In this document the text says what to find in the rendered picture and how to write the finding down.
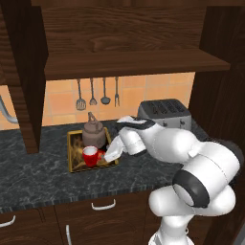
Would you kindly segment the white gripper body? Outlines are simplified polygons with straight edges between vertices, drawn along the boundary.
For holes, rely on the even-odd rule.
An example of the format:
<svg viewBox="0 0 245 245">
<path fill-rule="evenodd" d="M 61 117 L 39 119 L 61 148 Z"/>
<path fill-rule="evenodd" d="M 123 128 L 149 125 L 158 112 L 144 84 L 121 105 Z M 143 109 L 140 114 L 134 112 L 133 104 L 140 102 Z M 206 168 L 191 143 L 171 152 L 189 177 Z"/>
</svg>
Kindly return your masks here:
<svg viewBox="0 0 245 245">
<path fill-rule="evenodd" d="M 121 157 L 125 150 L 124 143 L 120 136 L 117 136 L 107 148 L 104 159 L 107 163 L 113 162 Z"/>
</svg>

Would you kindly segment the red mug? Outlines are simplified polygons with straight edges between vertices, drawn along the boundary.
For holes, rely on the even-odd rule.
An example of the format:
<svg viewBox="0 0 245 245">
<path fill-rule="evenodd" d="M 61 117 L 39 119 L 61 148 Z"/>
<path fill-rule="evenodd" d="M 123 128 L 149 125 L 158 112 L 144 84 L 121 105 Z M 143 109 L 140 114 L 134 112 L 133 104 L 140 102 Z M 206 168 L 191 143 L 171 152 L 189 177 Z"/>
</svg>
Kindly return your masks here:
<svg viewBox="0 0 245 245">
<path fill-rule="evenodd" d="M 89 145 L 82 150 L 82 157 L 88 167 L 94 167 L 98 160 L 103 158 L 105 152 L 97 149 L 95 146 Z"/>
</svg>

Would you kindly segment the brown kettle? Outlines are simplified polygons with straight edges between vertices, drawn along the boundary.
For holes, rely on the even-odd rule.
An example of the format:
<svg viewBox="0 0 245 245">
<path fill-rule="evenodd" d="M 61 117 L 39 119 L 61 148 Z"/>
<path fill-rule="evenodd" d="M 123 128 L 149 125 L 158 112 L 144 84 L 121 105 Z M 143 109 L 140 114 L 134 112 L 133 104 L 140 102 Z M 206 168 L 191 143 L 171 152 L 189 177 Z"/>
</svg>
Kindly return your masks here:
<svg viewBox="0 0 245 245">
<path fill-rule="evenodd" d="M 105 130 L 92 112 L 88 113 L 88 122 L 82 129 L 82 142 L 85 146 L 95 146 L 101 148 L 105 145 Z"/>
</svg>

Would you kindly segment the gold-rimmed tray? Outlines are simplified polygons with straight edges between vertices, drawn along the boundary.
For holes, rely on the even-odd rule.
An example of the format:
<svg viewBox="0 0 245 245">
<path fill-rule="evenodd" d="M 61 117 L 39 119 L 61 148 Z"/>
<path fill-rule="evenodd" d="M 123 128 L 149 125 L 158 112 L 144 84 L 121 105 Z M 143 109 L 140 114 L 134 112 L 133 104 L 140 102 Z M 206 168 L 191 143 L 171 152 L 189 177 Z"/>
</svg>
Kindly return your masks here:
<svg viewBox="0 0 245 245">
<path fill-rule="evenodd" d="M 111 136 L 107 128 L 104 128 L 106 140 L 105 145 L 99 149 L 99 158 L 97 164 L 93 167 L 89 167 L 84 162 L 82 151 L 84 149 L 84 144 L 82 142 L 82 131 L 75 130 L 69 131 L 67 133 L 67 157 L 68 157 L 68 169 L 71 173 L 82 172 L 92 169 L 105 168 L 105 167 L 114 167 L 119 164 L 119 160 L 107 163 L 102 155 L 105 153 L 105 150 L 111 144 Z"/>
</svg>

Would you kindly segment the dark wood cabinet door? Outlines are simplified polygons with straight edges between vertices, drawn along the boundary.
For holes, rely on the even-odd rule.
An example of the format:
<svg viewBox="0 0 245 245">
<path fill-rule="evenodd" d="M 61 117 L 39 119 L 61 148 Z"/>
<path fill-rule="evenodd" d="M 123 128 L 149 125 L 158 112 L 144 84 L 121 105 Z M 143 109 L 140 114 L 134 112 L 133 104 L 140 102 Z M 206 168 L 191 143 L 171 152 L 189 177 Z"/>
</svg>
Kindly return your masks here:
<svg viewBox="0 0 245 245">
<path fill-rule="evenodd" d="M 40 7 L 31 0 L 0 0 L 0 71 L 26 151 L 39 151 L 48 46 Z"/>
<path fill-rule="evenodd" d="M 208 7 L 200 49 L 231 68 L 195 74 L 189 111 L 209 136 L 236 143 L 245 157 L 245 7 Z M 212 220 L 204 245 L 233 245 L 245 224 L 245 163 L 234 192 L 233 211 Z"/>
</svg>

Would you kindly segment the grey hanging ladle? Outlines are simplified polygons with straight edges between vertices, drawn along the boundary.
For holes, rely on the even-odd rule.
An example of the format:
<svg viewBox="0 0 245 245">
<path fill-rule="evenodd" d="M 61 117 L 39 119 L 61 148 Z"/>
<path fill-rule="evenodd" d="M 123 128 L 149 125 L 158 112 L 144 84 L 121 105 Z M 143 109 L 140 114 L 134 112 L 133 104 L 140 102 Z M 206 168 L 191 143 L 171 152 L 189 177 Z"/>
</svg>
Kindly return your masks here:
<svg viewBox="0 0 245 245">
<path fill-rule="evenodd" d="M 101 103 L 107 105 L 110 103 L 111 99 L 106 96 L 106 78 L 102 79 L 103 82 L 103 97 L 100 99 Z"/>
</svg>

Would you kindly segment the grey hanging fork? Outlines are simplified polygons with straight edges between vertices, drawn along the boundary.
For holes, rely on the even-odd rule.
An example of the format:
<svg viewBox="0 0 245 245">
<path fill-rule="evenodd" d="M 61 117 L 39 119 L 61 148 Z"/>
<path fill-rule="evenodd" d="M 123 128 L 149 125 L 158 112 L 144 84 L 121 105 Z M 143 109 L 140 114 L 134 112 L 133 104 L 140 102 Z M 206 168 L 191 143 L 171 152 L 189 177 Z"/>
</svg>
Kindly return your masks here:
<svg viewBox="0 0 245 245">
<path fill-rule="evenodd" d="M 115 77 L 115 107 L 120 106 L 119 77 Z"/>
</svg>

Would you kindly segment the grey hanging spoon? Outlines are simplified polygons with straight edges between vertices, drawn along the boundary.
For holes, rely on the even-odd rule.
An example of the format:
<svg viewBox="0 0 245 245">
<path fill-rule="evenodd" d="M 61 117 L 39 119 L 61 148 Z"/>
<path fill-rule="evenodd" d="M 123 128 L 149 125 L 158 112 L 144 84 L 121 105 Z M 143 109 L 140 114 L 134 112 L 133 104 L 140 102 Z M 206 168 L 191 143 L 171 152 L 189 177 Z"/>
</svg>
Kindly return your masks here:
<svg viewBox="0 0 245 245">
<path fill-rule="evenodd" d="M 94 96 L 94 84 L 93 84 L 93 78 L 90 78 L 90 86 L 91 86 L 91 99 L 90 99 L 90 102 L 89 104 L 90 105 L 97 105 L 97 100 L 95 99 L 95 96 Z"/>
</svg>

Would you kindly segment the dark wood drawer front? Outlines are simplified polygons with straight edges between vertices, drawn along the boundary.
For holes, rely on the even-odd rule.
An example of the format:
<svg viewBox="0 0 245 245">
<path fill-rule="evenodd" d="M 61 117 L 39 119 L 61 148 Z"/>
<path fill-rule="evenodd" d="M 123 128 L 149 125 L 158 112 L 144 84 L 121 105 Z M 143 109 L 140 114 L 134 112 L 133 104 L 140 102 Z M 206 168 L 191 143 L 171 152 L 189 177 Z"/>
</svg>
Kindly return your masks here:
<svg viewBox="0 0 245 245">
<path fill-rule="evenodd" d="M 85 218 L 93 215 L 104 215 L 109 218 L 112 215 L 122 217 L 137 216 L 145 213 L 149 191 L 137 191 L 119 195 L 110 195 L 94 199 L 78 200 L 70 203 L 55 205 L 56 216 L 59 222 Z M 106 206 L 116 199 L 116 207 L 106 211 L 94 211 L 91 208 L 93 202 L 95 206 Z"/>
<path fill-rule="evenodd" d="M 38 209 L 0 213 L 0 223 L 11 221 L 14 215 L 16 218 L 12 225 L 0 228 L 0 242 L 18 236 L 29 236 L 42 224 L 42 214 Z"/>
</svg>

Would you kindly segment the grey slotted spatula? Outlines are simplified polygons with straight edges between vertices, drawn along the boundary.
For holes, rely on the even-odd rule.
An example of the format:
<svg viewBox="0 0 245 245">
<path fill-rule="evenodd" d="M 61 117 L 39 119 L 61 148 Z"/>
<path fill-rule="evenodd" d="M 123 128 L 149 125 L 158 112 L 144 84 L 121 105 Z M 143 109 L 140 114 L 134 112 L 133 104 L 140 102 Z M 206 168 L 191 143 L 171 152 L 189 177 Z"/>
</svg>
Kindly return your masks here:
<svg viewBox="0 0 245 245">
<path fill-rule="evenodd" d="M 78 99 L 76 102 L 76 108 L 79 111 L 85 110 L 86 109 L 86 100 L 84 100 L 81 96 L 81 89 L 80 89 L 80 79 L 77 79 L 78 82 Z"/>
</svg>

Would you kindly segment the silver toaster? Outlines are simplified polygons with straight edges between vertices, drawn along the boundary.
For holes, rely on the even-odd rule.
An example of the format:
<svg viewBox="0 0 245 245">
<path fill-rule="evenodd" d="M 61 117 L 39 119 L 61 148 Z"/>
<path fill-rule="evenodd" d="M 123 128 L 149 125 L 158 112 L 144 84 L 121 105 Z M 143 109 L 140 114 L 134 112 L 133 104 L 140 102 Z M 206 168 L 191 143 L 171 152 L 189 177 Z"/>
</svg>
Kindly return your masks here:
<svg viewBox="0 0 245 245">
<path fill-rule="evenodd" d="M 164 127 L 191 130 L 191 113 L 177 99 L 144 100 L 139 105 L 138 117 L 152 119 Z"/>
</svg>

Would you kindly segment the dark wood base cupboard door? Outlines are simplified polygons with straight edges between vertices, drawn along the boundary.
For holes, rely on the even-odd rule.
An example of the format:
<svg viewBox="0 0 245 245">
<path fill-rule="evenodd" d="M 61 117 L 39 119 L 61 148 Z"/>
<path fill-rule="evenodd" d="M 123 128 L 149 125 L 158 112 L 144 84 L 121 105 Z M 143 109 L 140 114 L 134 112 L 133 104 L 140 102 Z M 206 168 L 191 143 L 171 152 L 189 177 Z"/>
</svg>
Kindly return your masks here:
<svg viewBox="0 0 245 245">
<path fill-rule="evenodd" d="M 143 245 L 144 218 L 90 216 L 59 222 L 65 245 L 66 225 L 70 227 L 72 245 Z"/>
</svg>

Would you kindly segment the grey curved tap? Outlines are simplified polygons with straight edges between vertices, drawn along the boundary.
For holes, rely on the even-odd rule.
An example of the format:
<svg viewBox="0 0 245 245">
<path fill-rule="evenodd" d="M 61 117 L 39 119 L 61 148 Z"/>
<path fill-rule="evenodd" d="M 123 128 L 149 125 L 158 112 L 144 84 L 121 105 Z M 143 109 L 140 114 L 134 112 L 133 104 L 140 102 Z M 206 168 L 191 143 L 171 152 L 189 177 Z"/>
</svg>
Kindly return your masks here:
<svg viewBox="0 0 245 245">
<path fill-rule="evenodd" d="M 18 123 L 18 119 L 16 117 L 12 117 L 6 106 L 5 106 L 5 103 L 3 102 L 2 100 L 2 97 L 0 96 L 0 111 L 2 112 L 3 116 L 6 118 L 6 120 L 9 122 L 9 123 Z"/>
</svg>

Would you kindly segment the dark wood wall cabinet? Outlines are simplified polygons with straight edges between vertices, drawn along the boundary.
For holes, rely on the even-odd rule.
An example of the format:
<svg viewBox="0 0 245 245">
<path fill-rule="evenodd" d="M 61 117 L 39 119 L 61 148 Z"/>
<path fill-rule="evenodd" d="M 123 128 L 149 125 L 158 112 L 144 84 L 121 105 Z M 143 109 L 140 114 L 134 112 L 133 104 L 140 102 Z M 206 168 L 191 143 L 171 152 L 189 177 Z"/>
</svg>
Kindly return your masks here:
<svg viewBox="0 0 245 245">
<path fill-rule="evenodd" d="M 199 48 L 209 0 L 31 0 L 42 10 L 48 80 L 222 71 Z"/>
</svg>

